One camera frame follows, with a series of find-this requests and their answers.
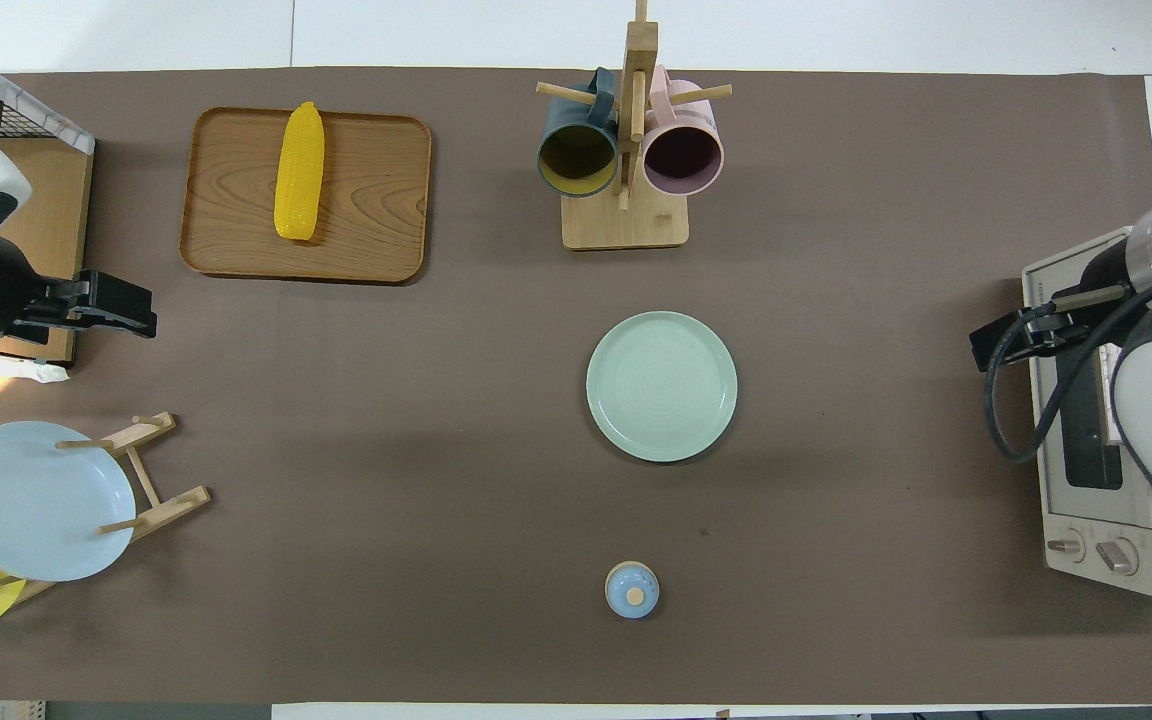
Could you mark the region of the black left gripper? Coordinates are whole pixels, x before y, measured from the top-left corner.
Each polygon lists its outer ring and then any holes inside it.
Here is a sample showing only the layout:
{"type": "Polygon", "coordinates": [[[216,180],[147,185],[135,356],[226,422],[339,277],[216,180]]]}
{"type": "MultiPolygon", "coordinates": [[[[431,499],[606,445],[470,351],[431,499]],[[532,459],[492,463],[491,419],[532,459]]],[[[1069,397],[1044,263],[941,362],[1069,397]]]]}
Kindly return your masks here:
{"type": "Polygon", "coordinates": [[[45,344],[52,329],[106,328],[151,340],[157,336],[152,297],[145,287],[96,270],[81,270],[69,281],[44,275],[14,320],[14,338],[45,344]]]}

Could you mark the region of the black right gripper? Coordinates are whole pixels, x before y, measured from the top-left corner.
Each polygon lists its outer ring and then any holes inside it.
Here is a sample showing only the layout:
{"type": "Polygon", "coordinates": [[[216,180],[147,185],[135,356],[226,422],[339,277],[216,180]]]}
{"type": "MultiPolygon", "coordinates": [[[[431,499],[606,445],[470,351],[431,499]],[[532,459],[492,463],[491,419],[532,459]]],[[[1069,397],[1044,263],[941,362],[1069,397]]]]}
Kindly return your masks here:
{"type": "Polygon", "coordinates": [[[1002,314],[995,323],[982,325],[969,334],[975,367],[987,373],[993,361],[1009,365],[1032,357],[1053,357],[1076,343],[1076,323],[1071,311],[1059,310],[1056,302],[1023,306],[1002,314]]]}

